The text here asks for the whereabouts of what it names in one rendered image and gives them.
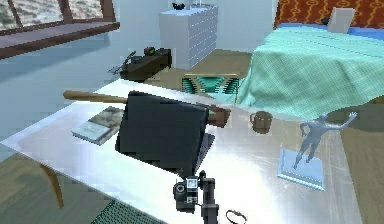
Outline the black laptop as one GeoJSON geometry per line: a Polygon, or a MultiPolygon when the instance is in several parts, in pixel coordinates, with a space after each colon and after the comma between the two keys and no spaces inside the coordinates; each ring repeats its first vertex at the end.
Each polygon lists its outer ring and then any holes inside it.
{"type": "Polygon", "coordinates": [[[204,107],[131,91],[115,150],[182,177],[193,176],[207,121],[204,107]]]}

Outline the grey book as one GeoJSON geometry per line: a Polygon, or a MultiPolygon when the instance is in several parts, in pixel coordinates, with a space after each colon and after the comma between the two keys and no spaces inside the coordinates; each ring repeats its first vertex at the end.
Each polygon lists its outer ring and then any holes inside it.
{"type": "Polygon", "coordinates": [[[119,131],[123,114],[122,109],[109,106],[71,132],[74,137],[101,146],[119,131]]]}

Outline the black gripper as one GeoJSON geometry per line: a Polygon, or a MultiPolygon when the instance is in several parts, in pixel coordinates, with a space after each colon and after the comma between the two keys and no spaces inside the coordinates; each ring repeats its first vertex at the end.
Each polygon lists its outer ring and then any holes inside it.
{"type": "Polygon", "coordinates": [[[178,182],[173,187],[173,196],[176,202],[176,210],[185,213],[194,213],[196,204],[196,193],[188,192],[183,182],[178,182]]]}

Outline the white chest of drawers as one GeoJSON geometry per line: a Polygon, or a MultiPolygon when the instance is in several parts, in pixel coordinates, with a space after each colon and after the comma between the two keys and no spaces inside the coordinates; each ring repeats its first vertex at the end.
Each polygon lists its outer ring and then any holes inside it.
{"type": "Polygon", "coordinates": [[[159,14],[160,41],[171,50],[172,66],[189,70],[216,49],[218,7],[209,5],[159,14]]]}

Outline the white desk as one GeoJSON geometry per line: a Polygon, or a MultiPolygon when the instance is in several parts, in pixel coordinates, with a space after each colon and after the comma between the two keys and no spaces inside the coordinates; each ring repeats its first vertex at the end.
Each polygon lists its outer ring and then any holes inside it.
{"type": "MultiPolygon", "coordinates": [[[[176,210],[174,174],[116,152],[113,139],[97,146],[73,137],[72,128],[105,107],[75,102],[3,143],[168,224],[202,224],[199,213],[176,210]]],[[[216,181],[220,224],[229,224],[224,214],[229,209],[242,212],[247,224],[362,224],[339,133],[324,135],[318,149],[326,185],[318,191],[276,175],[280,149],[301,141],[297,123],[276,120],[268,134],[260,135],[252,130],[248,112],[234,108],[225,127],[207,131],[215,140],[201,167],[216,181]]]]}

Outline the bed with green blanket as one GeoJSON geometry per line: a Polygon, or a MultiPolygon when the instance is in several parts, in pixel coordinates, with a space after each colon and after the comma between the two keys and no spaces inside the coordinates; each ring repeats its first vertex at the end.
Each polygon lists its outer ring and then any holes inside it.
{"type": "Polygon", "coordinates": [[[384,41],[319,27],[334,8],[384,31],[384,0],[279,0],[275,29],[256,47],[237,104],[303,119],[384,96],[384,41]]]}

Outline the brown mug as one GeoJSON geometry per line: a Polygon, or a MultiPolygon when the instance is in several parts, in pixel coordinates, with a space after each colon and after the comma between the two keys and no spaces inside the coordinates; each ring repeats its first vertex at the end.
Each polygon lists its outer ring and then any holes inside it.
{"type": "Polygon", "coordinates": [[[259,134],[267,134],[272,124],[273,116],[266,111],[257,111],[250,115],[252,129],[259,134]]]}

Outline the brown framed window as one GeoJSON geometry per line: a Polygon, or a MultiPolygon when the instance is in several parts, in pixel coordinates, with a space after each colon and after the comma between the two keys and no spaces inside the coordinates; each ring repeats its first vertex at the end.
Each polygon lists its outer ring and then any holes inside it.
{"type": "Polygon", "coordinates": [[[119,27],[112,0],[0,0],[0,60],[119,27]]]}

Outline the brown wooden baseball bat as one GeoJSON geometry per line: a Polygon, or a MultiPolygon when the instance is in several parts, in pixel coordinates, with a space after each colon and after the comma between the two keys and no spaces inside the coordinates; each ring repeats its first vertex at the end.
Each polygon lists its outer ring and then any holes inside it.
{"type": "MultiPolygon", "coordinates": [[[[65,90],[63,92],[63,97],[68,100],[76,101],[89,101],[89,102],[102,102],[102,103],[121,103],[126,104],[128,99],[125,97],[112,96],[99,93],[90,93],[82,91],[73,91],[65,90]]],[[[224,109],[217,107],[216,105],[205,105],[199,103],[199,106],[202,106],[209,110],[210,114],[208,115],[207,124],[224,128],[228,122],[228,119],[231,114],[230,109],[224,109]]]]}

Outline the green mesh chair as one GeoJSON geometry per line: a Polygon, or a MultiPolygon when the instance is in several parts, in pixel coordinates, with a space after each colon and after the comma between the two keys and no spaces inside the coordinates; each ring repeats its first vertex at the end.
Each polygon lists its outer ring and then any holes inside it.
{"type": "Polygon", "coordinates": [[[91,224],[167,224],[135,207],[112,200],[91,224]]]}

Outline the dark brown side table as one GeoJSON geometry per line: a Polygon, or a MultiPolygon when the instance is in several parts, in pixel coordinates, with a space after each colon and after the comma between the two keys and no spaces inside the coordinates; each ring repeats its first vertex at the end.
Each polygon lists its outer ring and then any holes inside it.
{"type": "Polygon", "coordinates": [[[171,64],[171,50],[160,48],[153,55],[138,57],[125,64],[120,72],[120,77],[124,80],[142,83],[166,67],[170,68],[171,64]]]}

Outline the black wrist watch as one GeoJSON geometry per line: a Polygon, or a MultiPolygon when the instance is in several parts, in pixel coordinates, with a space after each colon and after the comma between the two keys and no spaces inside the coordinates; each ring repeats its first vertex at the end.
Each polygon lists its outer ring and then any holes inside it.
{"type": "Polygon", "coordinates": [[[240,211],[229,209],[225,212],[225,217],[230,224],[246,224],[248,218],[240,211]]]}

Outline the pale blue figure statue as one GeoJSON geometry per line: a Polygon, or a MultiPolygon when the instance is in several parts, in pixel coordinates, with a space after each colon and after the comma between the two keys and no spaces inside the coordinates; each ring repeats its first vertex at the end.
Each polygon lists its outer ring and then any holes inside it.
{"type": "Polygon", "coordinates": [[[355,118],[356,112],[349,114],[348,120],[341,125],[327,123],[328,114],[318,119],[302,122],[299,126],[303,141],[298,152],[281,149],[277,177],[303,186],[324,191],[325,180],[322,160],[315,157],[322,136],[332,130],[345,129],[355,118]]]}

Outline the wooden chair with green seat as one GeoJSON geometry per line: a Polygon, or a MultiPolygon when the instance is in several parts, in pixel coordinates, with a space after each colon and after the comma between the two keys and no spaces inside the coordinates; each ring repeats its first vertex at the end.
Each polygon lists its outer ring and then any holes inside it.
{"type": "Polygon", "coordinates": [[[238,98],[239,83],[238,74],[185,74],[181,79],[183,92],[224,97],[233,103],[238,98]]]}

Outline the white pillow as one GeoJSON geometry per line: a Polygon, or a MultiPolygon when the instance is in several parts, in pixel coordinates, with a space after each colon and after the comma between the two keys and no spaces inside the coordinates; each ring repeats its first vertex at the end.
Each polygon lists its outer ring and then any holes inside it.
{"type": "Polygon", "coordinates": [[[332,33],[346,34],[354,18],[353,8],[334,7],[327,25],[327,31],[332,33]]]}

